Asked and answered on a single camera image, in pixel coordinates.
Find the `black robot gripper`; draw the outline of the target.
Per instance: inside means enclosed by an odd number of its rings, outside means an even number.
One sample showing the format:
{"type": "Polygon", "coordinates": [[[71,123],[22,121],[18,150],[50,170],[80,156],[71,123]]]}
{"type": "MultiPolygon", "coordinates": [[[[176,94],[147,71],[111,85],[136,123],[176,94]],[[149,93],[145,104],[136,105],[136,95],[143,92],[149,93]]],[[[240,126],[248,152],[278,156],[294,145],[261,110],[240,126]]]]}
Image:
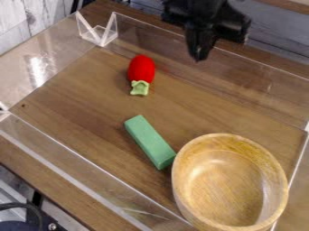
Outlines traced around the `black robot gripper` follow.
{"type": "Polygon", "coordinates": [[[207,59],[218,39],[244,43],[251,19],[228,0],[162,0],[162,5],[162,20],[184,29],[195,60],[207,59]]]}

